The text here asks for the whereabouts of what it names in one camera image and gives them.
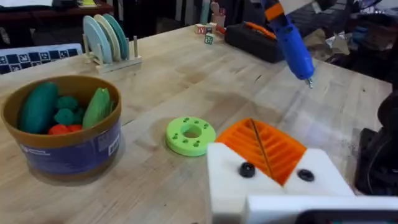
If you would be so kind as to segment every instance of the plate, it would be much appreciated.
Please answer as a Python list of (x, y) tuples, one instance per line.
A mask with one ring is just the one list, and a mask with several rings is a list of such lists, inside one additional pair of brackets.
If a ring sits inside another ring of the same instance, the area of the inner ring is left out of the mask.
[(91, 17), (85, 16), (83, 18), (83, 31), (87, 36), (88, 45), (91, 51), (97, 57), (100, 55), (98, 44), (102, 46), (102, 55), (105, 63), (112, 63), (111, 46), (106, 39), (105, 33), (100, 25)]
[(127, 59), (127, 55), (129, 54), (129, 49), (127, 46), (127, 41), (126, 41), (126, 36), (124, 35), (124, 31), (122, 30), (122, 27), (118, 24), (116, 19), (114, 19), (113, 16), (109, 14), (104, 14), (103, 17), (111, 24), (113, 30), (115, 31), (118, 40), (119, 40), (119, 45), (120, 45), (120, 53), (121, 53), (121, 58), (122, 59)]
[(116, 34), (114, 33), (113, 28), (111, 27), (111, 24), (109, 24), (109, 22), (101, 15), (95, 15), (94, 19), (95, 21), (98, 22), (99, 26), (104, 31), (108, 42), (111, 44), (113, 60), (117, 62), (120, 61), (121, 58), (120, 58), (119, 40), (118, 37), (116, 37)]

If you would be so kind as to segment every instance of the green corn toy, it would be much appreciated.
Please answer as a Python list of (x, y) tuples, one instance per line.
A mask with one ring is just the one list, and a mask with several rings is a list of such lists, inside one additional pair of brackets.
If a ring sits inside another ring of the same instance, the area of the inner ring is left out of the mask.
[(112, 112), (112, 102), (107, 88), (98, 88), (83, 117), (83, 129), (102, 121)]

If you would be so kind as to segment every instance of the bowl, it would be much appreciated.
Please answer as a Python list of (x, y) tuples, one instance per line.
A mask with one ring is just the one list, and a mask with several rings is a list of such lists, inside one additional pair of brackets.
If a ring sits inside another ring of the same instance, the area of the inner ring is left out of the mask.
[[(114, 101), (112, 113), (95, 126), (59, 134), (31, 134), (17, 129), (19, 111), (28, 94), (40, 83), (54, 82), (60, 96), (75, 97), (87, 107), (97, 88), (107, 88)], [(20, 87), (3, 104), (1, 118), (26, 156), (32, 169), (59, 180), (84, 179), (106, 170), (120, 142), (121, 95), (111, 83), (89, 76), (67, 75), (46, 78)]]

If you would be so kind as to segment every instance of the screw head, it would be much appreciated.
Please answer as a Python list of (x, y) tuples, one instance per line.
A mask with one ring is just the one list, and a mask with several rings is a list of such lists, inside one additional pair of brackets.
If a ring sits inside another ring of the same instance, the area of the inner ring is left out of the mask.
[(313, 173), (306, 169), (300, 169), (297, 172), (297, 175), (300, 179), (307, 181), (307, 182), (313, 182), (315, 180), (315, 176), (313, 175)]
[(241, 167), (239, 168), (239, 174), (245, 178), (251, 178), (256, 174), (256, 169), (254, 165), (249, 162), (242, 163)]

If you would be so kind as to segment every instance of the orange grate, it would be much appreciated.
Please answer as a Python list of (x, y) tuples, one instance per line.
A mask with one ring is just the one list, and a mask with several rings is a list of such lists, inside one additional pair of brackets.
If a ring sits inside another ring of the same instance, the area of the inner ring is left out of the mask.
[(246, 118), (216, 139), (283, 185), (305, 152), (305, 146), (266, 123)]

